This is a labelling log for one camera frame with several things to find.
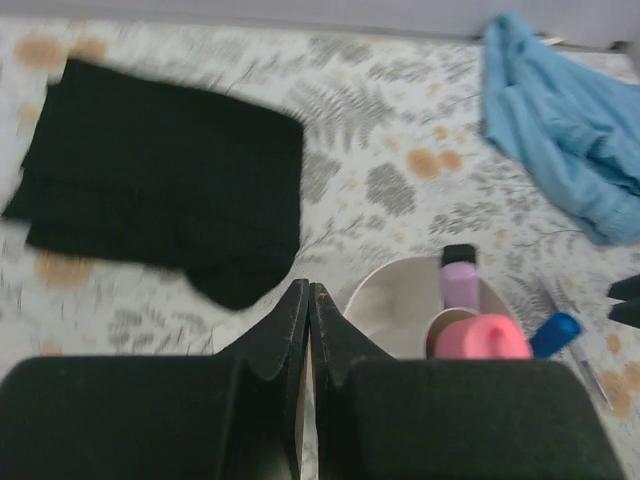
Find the purple bottle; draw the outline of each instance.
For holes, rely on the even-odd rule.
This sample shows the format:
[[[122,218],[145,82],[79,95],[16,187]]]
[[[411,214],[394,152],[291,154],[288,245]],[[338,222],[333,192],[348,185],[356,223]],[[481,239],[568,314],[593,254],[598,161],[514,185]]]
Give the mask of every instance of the purple bottle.
[[[480,311],[480,278],[473,245],[447,245],[442,250],[440,289],[444,308]]]

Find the white plate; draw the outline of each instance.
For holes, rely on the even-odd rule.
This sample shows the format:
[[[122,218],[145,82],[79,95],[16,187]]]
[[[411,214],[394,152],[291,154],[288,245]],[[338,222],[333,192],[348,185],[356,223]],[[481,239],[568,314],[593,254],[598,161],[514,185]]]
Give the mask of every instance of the white plate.
[[[428,323],[442,308],[440,258],[411,257],[383,265],[365,278],[349,299],[344,316],[391,355],[424,358]],[[480,310],[518,321],[484,279]]]

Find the flower pattern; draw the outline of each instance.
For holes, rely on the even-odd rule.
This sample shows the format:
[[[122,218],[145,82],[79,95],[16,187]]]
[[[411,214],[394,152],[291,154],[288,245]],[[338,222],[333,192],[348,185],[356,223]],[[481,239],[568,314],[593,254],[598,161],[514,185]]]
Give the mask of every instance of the flower pattern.
[[[640,478],[640,331],[606,320],[605,299],[613,281],[640,273],[640,246],[590,244],[520,165],[483,141],[481,47],[224,26],[0,24],[13,42],[0,53],[5,132],[33,127],[67,55],[238,96],[306,127],[300,253],[288,278],[243,312],[218,308],[173,272],[34,252],[24,247],[26,227],[3,223],[0,374],[38,354],[215,353],[269,312],[293,278],[323,282],[344,307],[385,262],[472,242],[483,275],[527,332],[551,311],[541,271],[583,313],[585,349],[614,401],[613,412],[598,407],[602,422],[629,478]],[[638,81],[623,55],[566,55]],[[28,137],[2,144],[4,202]],[[313,423],[311,408],[305,418]],[[316,478],[314,442],[305,429],[305,480]]]

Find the light blue towel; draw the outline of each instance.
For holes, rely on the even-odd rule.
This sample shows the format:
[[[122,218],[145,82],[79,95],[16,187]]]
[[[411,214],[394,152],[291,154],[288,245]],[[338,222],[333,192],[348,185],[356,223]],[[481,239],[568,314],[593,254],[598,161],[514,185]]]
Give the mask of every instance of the light blue towel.
[[[512,15],[484,40],[486,138],[592,242],[640,241],[640,87],[555,53]]]

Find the blue cylinder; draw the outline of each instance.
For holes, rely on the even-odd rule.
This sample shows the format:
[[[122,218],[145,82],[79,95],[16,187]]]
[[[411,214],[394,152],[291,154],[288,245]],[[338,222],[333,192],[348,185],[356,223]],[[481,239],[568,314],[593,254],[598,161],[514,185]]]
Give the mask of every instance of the blue cylinder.
[[[529,340],[534,358],[549,358],[581,333],[580,323],[571,315],[563,312],[554,313]]]

